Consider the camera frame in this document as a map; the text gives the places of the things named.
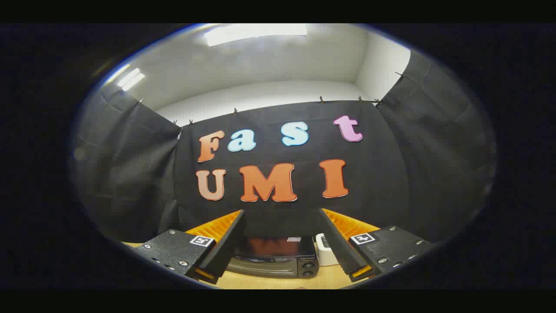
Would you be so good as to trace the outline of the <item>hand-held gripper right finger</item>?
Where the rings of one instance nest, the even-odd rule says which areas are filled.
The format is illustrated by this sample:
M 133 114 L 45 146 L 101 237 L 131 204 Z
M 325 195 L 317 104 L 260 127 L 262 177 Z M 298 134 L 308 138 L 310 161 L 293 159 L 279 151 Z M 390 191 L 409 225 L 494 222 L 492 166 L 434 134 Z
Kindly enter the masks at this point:
M 354 283 L 409 265 L 435 247 L 399 226 L 379 228 L 325 208 L 318 212 L 322 234 Z

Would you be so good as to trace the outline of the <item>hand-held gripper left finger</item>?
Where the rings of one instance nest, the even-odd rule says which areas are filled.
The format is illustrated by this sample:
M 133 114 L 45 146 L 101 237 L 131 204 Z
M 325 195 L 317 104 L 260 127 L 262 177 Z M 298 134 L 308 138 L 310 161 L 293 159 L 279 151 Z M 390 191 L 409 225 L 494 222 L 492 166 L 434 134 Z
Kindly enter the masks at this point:
M 167 230 L 134 251 L 166 271 L 216 284 L 244 236 L 245 225 L 244 210 L 237 210 L 187 231 Z

